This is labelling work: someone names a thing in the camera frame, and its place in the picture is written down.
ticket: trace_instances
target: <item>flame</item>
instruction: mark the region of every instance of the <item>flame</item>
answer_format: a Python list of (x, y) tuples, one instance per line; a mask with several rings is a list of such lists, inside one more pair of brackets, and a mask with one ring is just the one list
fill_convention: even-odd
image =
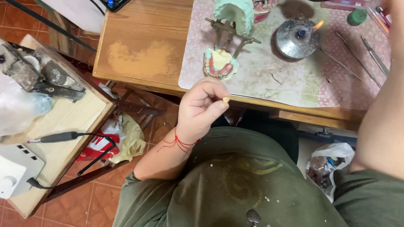
[(320, 21), (316, 26), (313, 27), (314, 30), (321, 28), (321, 26), (323, 26), (323, 24), (324, 24), (324, 21)]

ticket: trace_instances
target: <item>wooden desk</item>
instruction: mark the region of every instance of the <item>wooden desk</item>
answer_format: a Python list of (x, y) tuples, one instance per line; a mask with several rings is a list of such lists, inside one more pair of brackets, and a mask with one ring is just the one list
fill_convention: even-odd
[[(141, 89), (182, 96), (178, 87), (193, 0), (130, 1), (107, 13), (93, 75)], [(232, 97), (231, 106), (271, 111), (271, 116), (356, 131), (366, 111), (301, 108)]]

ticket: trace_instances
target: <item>red string bracelet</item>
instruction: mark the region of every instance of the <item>red string bracelet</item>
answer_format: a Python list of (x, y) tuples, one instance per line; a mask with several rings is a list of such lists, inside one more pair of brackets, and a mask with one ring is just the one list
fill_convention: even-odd
[(197, 144), (197, 143), (199, 143), (199, 142), (201, 141), (201, 139), (198, 139), (198, 140), (197, 140), (195, 143), (193, 143), (193, 144), (186, 144), (186, 143), (181, 142), (181, 141), (178, 139), (178, 136), (177, 136), (177, 132), (176, 132), (176, 131), (174, 132), (174, 135), (175, 135), (175, 139), (174, 139), (174, 141), (171, 142), (171, 143), (169, 143), (169, 142), (167, 142), (167, 141), (165, 141), (165, 140), (163, 139), (164, 142), (166, 142), (166, 143), (168, 143), (168, 144), (172, 144), (172, 146), (163, 146), (162, 148), (158, 149), (157, 152), (159, 152), (159, 151), (160, 151), (161, 149), (163, 149), (164, 147), (174, 147), (175, 144), (177, 144), (178, 147), (181, 149), (181, 151), (183, 151), (183, 152), (187, 153), (187, 155), (189, 155), (189, 153), (187, 152), (187, 150), (190, 151), (191, 149), (185, 147), (185, 145), (186, 145), (186, 146), (192, 146), (192, 145), (195, 145), (195, 144)]

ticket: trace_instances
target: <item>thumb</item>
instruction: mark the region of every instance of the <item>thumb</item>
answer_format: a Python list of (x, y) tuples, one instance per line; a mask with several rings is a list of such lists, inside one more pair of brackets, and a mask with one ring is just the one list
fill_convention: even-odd
[(212, 103), (204, 112), (198, 115), (200, 121), (212, 124), (220, 117), (227, 109), (229, 104), (223, 102), (223, 100)]

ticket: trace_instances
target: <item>electronic device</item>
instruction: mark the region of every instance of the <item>electronic device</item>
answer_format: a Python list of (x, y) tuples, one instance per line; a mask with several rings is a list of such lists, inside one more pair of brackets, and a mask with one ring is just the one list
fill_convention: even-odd
[(105, 7), (107, 7), (109, 11), (116, 13), (130, 0), (100, 0), (100, 1), (102, 4), (105, 5)]
[(0, 198), (27, 192), (30, 178), (36, 179), (45, 162), (22, 144), (0, 145)]

